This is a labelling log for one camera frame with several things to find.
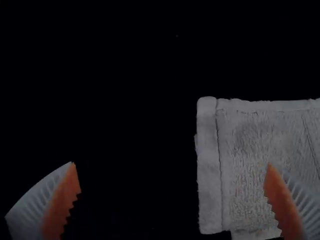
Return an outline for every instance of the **folded towel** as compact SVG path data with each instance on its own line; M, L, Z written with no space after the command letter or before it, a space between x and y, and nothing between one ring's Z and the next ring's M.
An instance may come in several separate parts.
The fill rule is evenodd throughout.
M281 230L264 197L268 162L320 192L320 98L249 102L200 98L197 105L199 227L232 239Z

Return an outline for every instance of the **terry cloth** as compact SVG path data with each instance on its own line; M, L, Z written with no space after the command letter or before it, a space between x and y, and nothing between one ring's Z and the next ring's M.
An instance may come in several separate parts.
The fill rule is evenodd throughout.
M280 236L264 197L274 163L320 192L320 98L256 101L202 97L197 103L197 181L202 234Z

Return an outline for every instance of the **white towel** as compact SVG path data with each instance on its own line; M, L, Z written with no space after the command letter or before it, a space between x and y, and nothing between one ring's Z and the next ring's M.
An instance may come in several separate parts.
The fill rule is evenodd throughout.
M267 163L320 192L320 98L258 101L200 98L195 136L199 227L235 240L280 236L264 197Z

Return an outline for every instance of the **black background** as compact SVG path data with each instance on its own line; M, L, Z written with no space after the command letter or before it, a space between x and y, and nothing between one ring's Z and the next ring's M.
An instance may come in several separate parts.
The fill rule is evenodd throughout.
M314 15L251 8L5 12L1 217L73 161L83 239L228 239L199 233L197 100L320 97Z

